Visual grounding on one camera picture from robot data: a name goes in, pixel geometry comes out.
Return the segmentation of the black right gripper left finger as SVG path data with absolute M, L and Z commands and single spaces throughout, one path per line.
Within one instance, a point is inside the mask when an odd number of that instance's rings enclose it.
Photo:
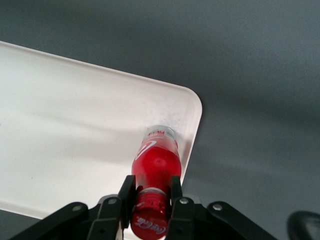
M 12 240 L 122 240 L 136 196 L 136 177 L 126 176 L 118 194 L 91 209 L 72 202 L 11 237 Z

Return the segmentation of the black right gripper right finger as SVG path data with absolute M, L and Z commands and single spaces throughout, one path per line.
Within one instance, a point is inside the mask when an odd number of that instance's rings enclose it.
M 274 240 L 275 237 L 223 201 L 204 207 L 182 193 L 180 177 L 171 177 L 173 201 L 167 240 Z

